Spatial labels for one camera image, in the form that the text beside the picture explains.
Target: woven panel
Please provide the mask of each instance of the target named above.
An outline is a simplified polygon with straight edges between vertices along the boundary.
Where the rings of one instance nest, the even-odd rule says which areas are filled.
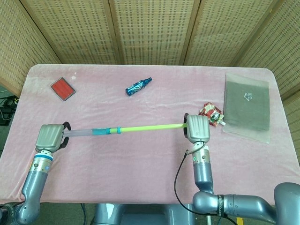
[[[186,65],[230,66],[271,0],[203,0]]]
[[[17,3],[0,3],[0,83],[19,96],[30,67],[60,61]]]
[[[60,60],[117,64],[101,0],[22,0]]]
[[[300,83],[300,1],[285,0],[238,66],[268,68],[280,94]]]
[[[284,105],[287,122],[300,161],[300,92],[298,92],[295,100]]]
[[[193,0],[115,0],[126,64],[178,65]]]

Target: black cable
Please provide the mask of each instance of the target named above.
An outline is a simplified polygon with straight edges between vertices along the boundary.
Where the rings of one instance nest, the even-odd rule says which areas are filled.
[[[234,225],[238,225],[236,222],[234,222],[233,219],[229,218],[228,216],[223,217],[223,218],[228,219],[228,220],[229,220],[230,222],[232,222]]]
[[[24,203],[25,201],[23,201],[23,202],[17,202],[17,203],[15,203],[15,204],[13,204],[13,207],[16,207],[17,205],[20,205],[20,204],[22,204],[22,203]]]
[[[92,221],[90,222],[90,225],[94,225],[95,217],[93,217]]]
[[[175,195],[176,195],[176,198],[178,200],[178,202],[180,203],[180,205],[182,205],[183,208],[185,208],[187,211],[189,212],[192,212],[194,214],[197,214],[197,215],[201,215],[201,216],[216,216],[217,214],[216,213],[200,213],[200,212],[195,212],[193,210],[190,210],[188,207],[186,207],[182,202],[181,200],[179,199],[178,195],[177,195],[177,191],[176,191],[176,181],[177,181],[177,177],[178,177],[178,174],[179,174],[179,171],[182,167],[182,164],[184,162],[184,160],[186,159],[187,157],[187,151],[185,152],[184,156],[183,156],[183,159],[180,163],[180,166],[178,168],[178,171],[176,173],[176,176],[175,176],[175,180],[174,180],[174,192],[175,192]],[[224,217],[225,219],[229,220],[230,222],[232,222],[234,225],[238,225],[236,222],[234,222],[231,218],[229,218],[227,215]]]
[[[86,211],[85,211],[85,205],[84,203],[80,203],[81,205],[81,208],[83,210],[83,215],[84,215],[84,222],[83,222],[83,225],[86,225]]]
[[[221,219],[222,219],[222,217],[220,217],[219,221],[217,222],[217,225],[221,224]]]
[[[1,114],[1,117],[2,117],[2,120],[10,120],[12,117],[10,117],[10,118],[4,118],[4,116],[3,116],[3,113],[2,113],[2,110],[0,109],[0,114]]]

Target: gray robot arm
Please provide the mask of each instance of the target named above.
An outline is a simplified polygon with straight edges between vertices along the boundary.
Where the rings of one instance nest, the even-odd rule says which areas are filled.
[[[250,195],[215,195],[210,165],[210,153],[206,143],[210,139],[206,117],[185,115],[185,137],[194,144],[193,154],[195,184],[200,192],[193,197],[193,205],[200,213],[253,218],[277,225],[300,224],[300,185],[282,183],[274,190],[276,208],[264,199]]]
[[[47,124],[41,127],[36,142],[36,151],[38,153],[33,158],[22,188],[25,201],[15,208],[9,205],[6,206],[6,221],[10,221],[10,224],[28,225],[38,218],[40,198],[53,161],[52,154],[58,149],[65,148],[68,143],[68,137],[61,143],[65,128],[71,129],[68,122],[64,124]]]

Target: plastic bag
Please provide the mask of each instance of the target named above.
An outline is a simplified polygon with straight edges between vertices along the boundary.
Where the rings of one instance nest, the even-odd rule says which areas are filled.
[[[269,83],[226,74],[223,131],[270,143]]]

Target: pink tablecloth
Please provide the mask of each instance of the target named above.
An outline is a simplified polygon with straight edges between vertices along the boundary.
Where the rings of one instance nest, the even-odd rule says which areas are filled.
[[[259,195],[274,204],[281,182],[300,183],[300,169],[271,71],[264,68],[36,65],[28,73],[0,160],[0,201],[21,201],[42,124],[69,121],[72,129],[181,123],[206,102],[224,104],[225,74],[270,82],[270,144],[211,127],[211,165],[216,194]],[[76,93],[62,102],[50,85],[63,76]],[[128,97],[125,88],[153,81]],[[54,161],[43,202],[177,203],[173,182],[192,144],[182,129],[70,138]],[[185,203],[197,191],[192,158],[178,178]]]

